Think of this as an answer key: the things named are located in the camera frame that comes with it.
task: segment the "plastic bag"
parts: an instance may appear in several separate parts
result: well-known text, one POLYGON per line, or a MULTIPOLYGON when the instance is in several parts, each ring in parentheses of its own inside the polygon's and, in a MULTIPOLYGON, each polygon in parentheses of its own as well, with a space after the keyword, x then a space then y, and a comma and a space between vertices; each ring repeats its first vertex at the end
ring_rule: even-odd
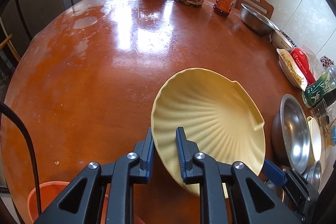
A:
POLYGON ((323 73, 326 72, 325 69, 323 68, 320 60, 317 59, 316 54, 313 53, 310 48, 303 44, 301 49, 306 54, 309 60, 310 71, 313 73, 315 80, 317 80, 323 73))

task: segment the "metal screw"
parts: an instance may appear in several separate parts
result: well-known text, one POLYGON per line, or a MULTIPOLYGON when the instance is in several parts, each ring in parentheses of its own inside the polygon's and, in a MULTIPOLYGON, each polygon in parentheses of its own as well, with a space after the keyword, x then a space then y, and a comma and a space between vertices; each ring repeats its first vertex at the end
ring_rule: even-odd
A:
POLYGON ((134 152, 131 152, 131 153, 128 153, 128 154, 127 154, 127 157, 128 157, 130 160, 135 159, 137 156, 138 156, 138 154, 137 154, 137 153, 134 153, 134 152))
POLYGON ((98 163, 95 161, 92 161, 88 164, 89 169, 96 169, 98 167, 98 163))
POLYGON ((201 160, 201 159, 205 158, 205 154, 202 153, 202 152, 197 152, 197 153, 195 154, 195 157, 196 157, 197 159, 201 160))
POLYGON ((241 161, 236 161, 234 163, 234 167, 237 169, 243 169, 244 168, 244 164, 241 161))

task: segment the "orange bucket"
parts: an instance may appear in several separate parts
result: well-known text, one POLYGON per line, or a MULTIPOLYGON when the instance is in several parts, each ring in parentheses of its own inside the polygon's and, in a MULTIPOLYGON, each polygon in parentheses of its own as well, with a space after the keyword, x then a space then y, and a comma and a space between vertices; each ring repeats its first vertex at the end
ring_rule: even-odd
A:
MULTIPOLYGON (((49 181, 40 184, 42 212, 68 184, 69 182, 66 181, 49 181)), ((27 200, 28 214, 31 222, 34 222, 38 217, 35 192, 35 188, 31 190, 27 200)), ((105 195, 100 224, 105 224, 108 198, 109 197, 105 195)), ((134 216, 134 224, 144 224, 144 222, 139 217, 134 216)))

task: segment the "chair backrest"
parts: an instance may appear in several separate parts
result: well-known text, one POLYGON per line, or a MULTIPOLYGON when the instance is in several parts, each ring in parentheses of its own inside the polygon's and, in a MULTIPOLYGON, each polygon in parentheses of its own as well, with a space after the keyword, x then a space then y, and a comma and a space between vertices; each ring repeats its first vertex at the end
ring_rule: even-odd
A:
POLYGON ((266 0, 237 0, 235 8, 241 10, 242 3, 247 4, 252 8, 256 9, 258 12, 260 12, 268 19, 271 18, 274 11, 274 7, 271 4, 269 4, 266 0))

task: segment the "bowl of shredded food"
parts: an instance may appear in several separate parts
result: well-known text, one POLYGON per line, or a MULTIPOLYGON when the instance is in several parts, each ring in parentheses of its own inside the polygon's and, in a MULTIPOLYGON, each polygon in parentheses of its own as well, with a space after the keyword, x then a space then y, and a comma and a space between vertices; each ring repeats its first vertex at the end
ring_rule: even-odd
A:
POLYGON ((285 49, 277 48, 277 52, 279 54, 280 67, 288 80, 293 86, 305 91, 308 85, 307 79, 295 63, 293 57, 285 49))

